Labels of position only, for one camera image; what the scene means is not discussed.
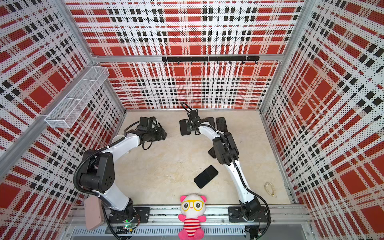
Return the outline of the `black phone case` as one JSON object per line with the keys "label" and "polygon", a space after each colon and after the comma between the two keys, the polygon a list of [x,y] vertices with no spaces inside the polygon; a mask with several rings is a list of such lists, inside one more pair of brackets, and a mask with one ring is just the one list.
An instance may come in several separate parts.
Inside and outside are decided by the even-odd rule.
{"label": "black phone case", "polygon": [[191,124],[188,119],[179,121],[181,136],[187,136],[191,134]]}

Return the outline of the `black phone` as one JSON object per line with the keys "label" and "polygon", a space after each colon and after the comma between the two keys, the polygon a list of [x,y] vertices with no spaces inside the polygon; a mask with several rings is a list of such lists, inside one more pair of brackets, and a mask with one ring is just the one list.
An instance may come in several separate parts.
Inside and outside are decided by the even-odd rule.
{"label": "black phone", "polygon": [[216,126],[215,118],[213,118],[213,117],[207,117],[207,118],[205,118],[205,119],[206,119],[206,122],[208,122],[212,127],[215,127],[215,126]]}
{"label": "black phone", "polygon": [[212,165],[207,167],[204,171],[202,171],[198,176],[194,178],[195,184],[199,187],[199,189],[204,188],[211,180],[213,180],[219,172]]}
{"label": "black phone", "polygon": [[219,131],[223,133],[227,132],[228,126],[227,126],[226,118],[224,117],[216,118],[216,127]]}

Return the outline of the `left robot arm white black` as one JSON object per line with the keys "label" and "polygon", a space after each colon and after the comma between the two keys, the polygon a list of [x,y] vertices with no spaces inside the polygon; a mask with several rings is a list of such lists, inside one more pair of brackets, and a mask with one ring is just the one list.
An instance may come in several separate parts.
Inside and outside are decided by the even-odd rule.
{"label": "left robot arm white black", "polygon": [[128,213],[132,204],[115,184],[115,162],[136,147],[167,137],[156,117],[140,117],[135,125],[135,129],[125,129],[124,134],[108,146],[85,151],[74,173],[73,183],[79,192],[99,198],[114,211]]}

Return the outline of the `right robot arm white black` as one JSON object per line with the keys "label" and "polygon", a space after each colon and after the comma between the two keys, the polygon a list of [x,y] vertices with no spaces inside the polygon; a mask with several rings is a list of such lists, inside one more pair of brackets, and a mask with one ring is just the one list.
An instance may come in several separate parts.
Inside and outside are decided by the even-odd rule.
{"label": "right robot arm white black", "polygon": [[239,161],[239,150],[232,134],[227,131],[225,124],[216,128],[207,118],[200,118],[198,110],[191,108],[185,110],[188,119],[180,125],[181,134],[185,136],[194,132],[212,141],[211,155],[228,170],[238,193],[241,215],[248,222],[254,221],[262,212],[262,207],[259,197],[250,190],[246,181]]}

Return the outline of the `pink phone case at edge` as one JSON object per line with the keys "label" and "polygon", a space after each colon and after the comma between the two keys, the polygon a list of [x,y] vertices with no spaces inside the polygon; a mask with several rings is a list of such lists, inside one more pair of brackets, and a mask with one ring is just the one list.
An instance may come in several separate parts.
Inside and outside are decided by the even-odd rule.
{"label": "pink phone case at edge", "polygon": [[102,204],[96,196],[90,196],[85,200],[86,228],[92,231],[104,223]]}

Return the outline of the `white mug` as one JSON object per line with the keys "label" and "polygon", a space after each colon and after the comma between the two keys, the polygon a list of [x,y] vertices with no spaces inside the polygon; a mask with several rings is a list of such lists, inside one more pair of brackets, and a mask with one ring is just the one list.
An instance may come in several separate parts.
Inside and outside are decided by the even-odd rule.
{"label": "white mug", "polygon": [[115,143],[117,141],[119,141],[120,139],[124,138],[125,136],[124,135],[116,135],[113,140],[112,140],[112,143]]}

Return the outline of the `pink panda plush toy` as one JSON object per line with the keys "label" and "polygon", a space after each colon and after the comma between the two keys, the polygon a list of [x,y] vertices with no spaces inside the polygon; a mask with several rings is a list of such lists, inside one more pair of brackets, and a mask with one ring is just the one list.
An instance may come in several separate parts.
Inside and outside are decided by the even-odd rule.
{"label": "pink panda plush toy", "polygon": [[184,223],[183,229],[179,232],[180,240],[201,240],[205,236],[201,223],[207,221],[204,215],[206,211],[207,198],[203,195],[191,194],[181,196],[181,214],[178,218]]}

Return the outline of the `black wall hook rail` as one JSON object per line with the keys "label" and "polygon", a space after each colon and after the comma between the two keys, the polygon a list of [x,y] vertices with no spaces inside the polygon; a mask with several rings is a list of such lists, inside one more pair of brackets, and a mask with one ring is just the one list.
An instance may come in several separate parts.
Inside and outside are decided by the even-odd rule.
{"label": "black wall hook rail", "polygon": [[258,62],[260,56],[206,56],[206,57],[162,57],[164,63],[174,62]]}

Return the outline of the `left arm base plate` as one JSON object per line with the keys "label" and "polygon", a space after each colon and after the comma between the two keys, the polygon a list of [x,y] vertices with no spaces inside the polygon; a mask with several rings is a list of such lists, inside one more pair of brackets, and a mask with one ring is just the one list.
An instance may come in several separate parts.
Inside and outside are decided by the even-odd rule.
{"label": "left arm base plate", "polygon": [[150,210],[149,207],[134,207],[129,210],[128,214],[124,211],[111,210],[107,217],[111,224],[137,224],[139,221],[140,224],[146,224],[149,220]]}

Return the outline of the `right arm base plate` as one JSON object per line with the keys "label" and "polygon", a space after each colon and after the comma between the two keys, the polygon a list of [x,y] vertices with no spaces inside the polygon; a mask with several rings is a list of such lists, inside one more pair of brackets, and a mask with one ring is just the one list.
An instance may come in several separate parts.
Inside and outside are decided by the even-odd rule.
{"label": "right arm base plate", "polygon": [[229,221],[231,223],[267,223],[269,214],[266,207],[247,210],[245,207],[228,207]]}

